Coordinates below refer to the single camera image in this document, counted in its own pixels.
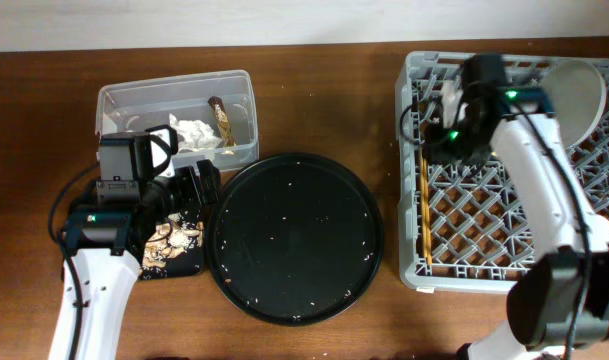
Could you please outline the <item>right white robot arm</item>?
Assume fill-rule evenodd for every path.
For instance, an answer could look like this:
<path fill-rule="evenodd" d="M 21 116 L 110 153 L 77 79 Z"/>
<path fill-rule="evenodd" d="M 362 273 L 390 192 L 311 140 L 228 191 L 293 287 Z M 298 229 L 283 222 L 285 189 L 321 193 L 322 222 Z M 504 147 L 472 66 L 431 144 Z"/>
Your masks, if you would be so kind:
<path fill-rule="evenodd" d="M 477 54 L 461 66 L 455 103 L 427 129 L 432 163 L 492 155 L 507 170 L 536 255 L 509 290 L 506 320 L 462 345 L 460 359 L 568 359 L 609 341 L 609 220 L 589 202 L 567 155 L 599 122 L 604 77 L 567 60 L 532 86 L 509 82 L 502 56 Z"/>

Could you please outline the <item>white tissue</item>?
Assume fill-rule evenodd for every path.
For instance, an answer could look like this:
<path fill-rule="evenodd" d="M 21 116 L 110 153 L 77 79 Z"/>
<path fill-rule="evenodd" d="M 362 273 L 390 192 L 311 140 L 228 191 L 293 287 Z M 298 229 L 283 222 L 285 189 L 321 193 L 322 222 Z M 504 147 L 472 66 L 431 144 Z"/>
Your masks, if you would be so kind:
<path fill-rule="evenodd" d="M 201 120 L 179 120 L 169 114 L 169 125 L 177 132 L 179 151 L 210 150 L 222 143 L 214 129 Z"/>

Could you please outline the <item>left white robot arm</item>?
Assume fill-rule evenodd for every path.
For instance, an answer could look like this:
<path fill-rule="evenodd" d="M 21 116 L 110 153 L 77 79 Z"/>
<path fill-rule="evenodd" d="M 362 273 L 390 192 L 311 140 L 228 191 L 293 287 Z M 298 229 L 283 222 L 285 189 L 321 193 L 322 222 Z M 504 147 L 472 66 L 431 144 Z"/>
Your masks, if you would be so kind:
<path fill-rule="evenodd" d="M 201 215 L 218 199 L 221 176 L 208 160 L 109 200 L 98 181 L 75 199 L 53 237 L 63 255 L 63 293 L 52 359 L 113 359 L 135 283 L 188 277 L 205 264 Z"/>

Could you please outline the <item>wooden chopstick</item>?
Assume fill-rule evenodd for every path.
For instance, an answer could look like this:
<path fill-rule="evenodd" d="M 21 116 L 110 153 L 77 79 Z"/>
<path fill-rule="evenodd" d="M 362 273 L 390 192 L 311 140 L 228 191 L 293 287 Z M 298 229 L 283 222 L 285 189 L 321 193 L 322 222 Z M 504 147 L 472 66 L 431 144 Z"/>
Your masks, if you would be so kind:
<path fill-rule="evenodd" d="M 422 206 L 422 230 L 423 230 L 423 251 L 426 262 L 432 265 L 432 235 L 430 222 L 430 203 L 428 188 L 428 167 L 427 161 L 420 155 L 420 180 L 421 180 L 421 206 Z"/>
<path fill-rule="evenodd" d="M 426 168 L 425 161 L 423 158 L 422 151 L 419 151 L 418 154 L 419 159 L 419 170 L 420 170 L 420 209 L 421 209 L 421 230 L 422 230 L 422 250 L 425 259 L 430 257 L 430 250 L 428 249 L 428 239 L 429 239 L 429 230 L 430 230 L 430 221 L 428 218 L 429 211 L 426 209 L 427 200 L 426 196 Z"/>

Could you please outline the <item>grey dishwasher rack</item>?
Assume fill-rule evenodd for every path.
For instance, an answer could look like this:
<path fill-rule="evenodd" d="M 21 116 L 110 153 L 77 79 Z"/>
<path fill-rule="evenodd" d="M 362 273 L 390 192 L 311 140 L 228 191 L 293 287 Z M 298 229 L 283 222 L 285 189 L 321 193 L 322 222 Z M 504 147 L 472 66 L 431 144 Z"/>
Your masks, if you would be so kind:
<path fill-rule="evenodd" d="M 531 234 L 507 172 L 484 166 L 428 165 L 432 265 L 422 250 L 419 145 L 425 125 L 436 123 L 442 83 L 460 85 L 467 54 L 414 51 L 395 84 L 396 134 L 401 151 L 398 203 L 399 273 L 417 291 L 505 294 L 534 263 Z M 593 133 L 570 147 L 593 208 L 609 219 L 609 58 L 592 58 L 605 80 L 604 114 Z"/>

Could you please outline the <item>white plate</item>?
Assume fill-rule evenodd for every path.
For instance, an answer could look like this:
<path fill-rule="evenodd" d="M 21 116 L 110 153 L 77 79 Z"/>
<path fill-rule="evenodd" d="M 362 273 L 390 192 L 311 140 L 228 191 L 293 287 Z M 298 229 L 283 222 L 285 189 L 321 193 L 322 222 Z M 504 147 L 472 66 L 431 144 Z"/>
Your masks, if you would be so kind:
<path fill-rule="evenodd" d="M 540 86 L 552 103 L 562 144 L 580 144 L 604 114 L 606 84 L 600 72 L 586 61 L 568 60 L 548 72 Z"/>

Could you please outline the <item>round black tray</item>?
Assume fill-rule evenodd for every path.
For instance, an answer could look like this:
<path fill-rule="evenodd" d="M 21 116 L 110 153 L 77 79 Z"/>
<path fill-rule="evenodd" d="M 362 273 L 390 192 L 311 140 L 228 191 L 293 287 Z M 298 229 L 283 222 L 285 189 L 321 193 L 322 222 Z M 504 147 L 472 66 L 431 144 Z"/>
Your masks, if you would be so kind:
<path fill-rule="evenodd" d="M 211 275 L 246 314 L 306 326 L 350 308 L 373 282 L 385 231 L 375 197 L 342 164 L 283 153 L 234 175 L 205 233 Z"/>

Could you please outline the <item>clear plastic bin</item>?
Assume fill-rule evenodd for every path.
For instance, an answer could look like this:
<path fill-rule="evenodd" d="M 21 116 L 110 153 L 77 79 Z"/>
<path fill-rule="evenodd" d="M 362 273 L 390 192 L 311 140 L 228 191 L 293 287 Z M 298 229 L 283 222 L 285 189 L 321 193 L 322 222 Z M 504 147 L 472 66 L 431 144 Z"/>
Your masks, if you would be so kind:
<path fill-rule="evenodd" d="M 98 95 L 95 133 L 140 132 L 169 125 L 169 114 L 179 120 L 201 120 L 221 138 L 213 109 L 219 97 L 231 122 L 236 145 L 197 152 L 179 151 L 172 157 L 174 170 L 210 160 L 222 172 L 239 170 L 259 158 L 259 129 L 251 77 L 244 70 L 227 70 L 118 83 Z"/>

